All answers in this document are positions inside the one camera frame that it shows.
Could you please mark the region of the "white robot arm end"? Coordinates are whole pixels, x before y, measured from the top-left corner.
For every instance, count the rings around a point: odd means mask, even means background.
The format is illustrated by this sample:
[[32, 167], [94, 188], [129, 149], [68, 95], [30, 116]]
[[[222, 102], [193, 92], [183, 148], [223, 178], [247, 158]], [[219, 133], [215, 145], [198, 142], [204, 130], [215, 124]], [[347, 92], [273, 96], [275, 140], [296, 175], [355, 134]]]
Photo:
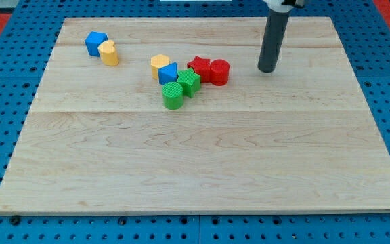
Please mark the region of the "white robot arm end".
[[286, 13], [293, 8], [304, 8], [310, 0], [263, 0], [275, 12]]

